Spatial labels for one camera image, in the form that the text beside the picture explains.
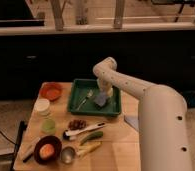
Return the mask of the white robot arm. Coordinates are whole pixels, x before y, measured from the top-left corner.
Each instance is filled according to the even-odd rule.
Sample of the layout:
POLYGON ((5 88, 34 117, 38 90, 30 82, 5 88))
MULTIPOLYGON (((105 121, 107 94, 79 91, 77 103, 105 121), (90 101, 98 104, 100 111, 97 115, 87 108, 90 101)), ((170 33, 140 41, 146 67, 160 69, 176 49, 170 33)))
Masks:
POLYGON ((186 129, 187 103, 174 88, 116 71, 107 57, 93 67, 101 88, 111 84, 139 100, 141 171, 193 171, 186 129))

